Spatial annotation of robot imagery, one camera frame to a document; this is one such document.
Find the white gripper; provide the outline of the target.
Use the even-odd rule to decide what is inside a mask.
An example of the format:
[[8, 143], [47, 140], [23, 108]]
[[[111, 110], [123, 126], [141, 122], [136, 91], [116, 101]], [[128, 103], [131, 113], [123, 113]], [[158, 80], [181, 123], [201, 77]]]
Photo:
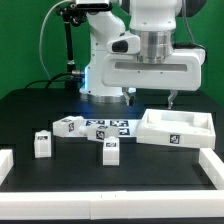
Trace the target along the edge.
[[201, 86], [203, 49], [176, 49], [161, 64], [137, 61], [135, 55], [108, 54], [104, 58], [101, 80], [105, 86], [123, 87], [126, 104], [132, 106], [131, 88], [170, 90], [168, 109], [172, 109], [178, 90], [196, 91]]

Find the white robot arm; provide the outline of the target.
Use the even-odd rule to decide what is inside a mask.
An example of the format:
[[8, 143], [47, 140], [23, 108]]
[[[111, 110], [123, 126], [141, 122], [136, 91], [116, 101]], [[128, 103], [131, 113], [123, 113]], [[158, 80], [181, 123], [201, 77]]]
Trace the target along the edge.
[[180, 91], [201, 86], [206, 50], [173, 40], [176, 19], [196, 15], [207, 0], [78, 0], [90, 25], [91, 59], [81, 94], [131, 105], [138, 89]]

